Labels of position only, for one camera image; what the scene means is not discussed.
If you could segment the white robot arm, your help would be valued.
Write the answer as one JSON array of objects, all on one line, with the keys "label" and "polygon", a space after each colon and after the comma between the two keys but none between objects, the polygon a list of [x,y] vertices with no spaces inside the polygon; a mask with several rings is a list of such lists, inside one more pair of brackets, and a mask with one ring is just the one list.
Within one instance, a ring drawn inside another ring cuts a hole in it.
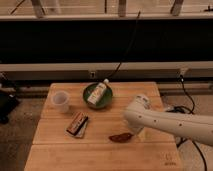
[{"label": "white robot arm", "polygon": [[150,127],[213,146],[213,116],[155,111],[144,94],[137,95],[131,101],[123,116],[136,134],[143,127]]}]

